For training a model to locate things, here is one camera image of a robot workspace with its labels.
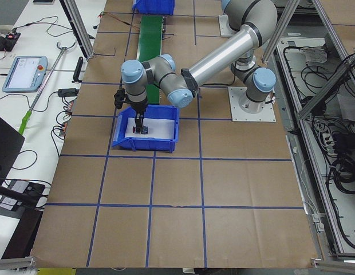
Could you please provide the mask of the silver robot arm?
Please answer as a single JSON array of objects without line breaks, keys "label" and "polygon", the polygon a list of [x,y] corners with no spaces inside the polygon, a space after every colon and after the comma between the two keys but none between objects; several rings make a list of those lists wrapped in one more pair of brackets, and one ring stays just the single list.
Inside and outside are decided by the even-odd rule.
[{"label": "silver robot arm", "polygon": [[188,69],[175,72],[176,65],[169,54],[140,62],[128,60],[121,66],[128,103],[135,110],[135,132],[145,134],[144,113],[148,105],[146,86],[156,83],[169,102],[186,107],[201,85],[227,66],[239,61],[235,74],[244,76],[244,66],[256,68],[254,50],[260,48],[275,30],[277,9],[272,1],[222,1],[228,25],[236,33],[220,47]]}]

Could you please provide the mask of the blue bin near arm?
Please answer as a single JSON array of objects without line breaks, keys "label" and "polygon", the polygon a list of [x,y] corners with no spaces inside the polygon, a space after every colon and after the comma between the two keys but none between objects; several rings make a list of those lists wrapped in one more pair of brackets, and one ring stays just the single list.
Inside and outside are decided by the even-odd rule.
[{"label": "blue bin near arm", "polygon": [[112,147],[174,152],[179,138],[179,108],[171,105],[147,106],[140,132],[137,132],[135,114],[131,107],[119,113]]}]

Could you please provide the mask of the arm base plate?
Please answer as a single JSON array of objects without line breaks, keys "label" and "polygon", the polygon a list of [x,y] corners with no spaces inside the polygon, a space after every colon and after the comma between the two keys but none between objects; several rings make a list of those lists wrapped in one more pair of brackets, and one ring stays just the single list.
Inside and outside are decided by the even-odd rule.
[{"label": "arm base plate", "polygon": [[225,14],[218,16],[219,28],[220,28],[220,36],[229,38],[237,33],[237,31],[233,30],[228,23],[228,16]]}]

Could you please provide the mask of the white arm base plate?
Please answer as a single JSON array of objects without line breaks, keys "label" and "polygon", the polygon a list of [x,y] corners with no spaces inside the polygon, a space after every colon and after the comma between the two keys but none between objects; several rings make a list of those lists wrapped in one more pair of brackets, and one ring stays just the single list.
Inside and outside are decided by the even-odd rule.
[{"label": "white arm base plate", "polygon": [[246,95],[246,87],[228,87],[231,117],[234,122],[268,122],[275,123],[275,113],[270,96],[261,103],[251,101]]}]

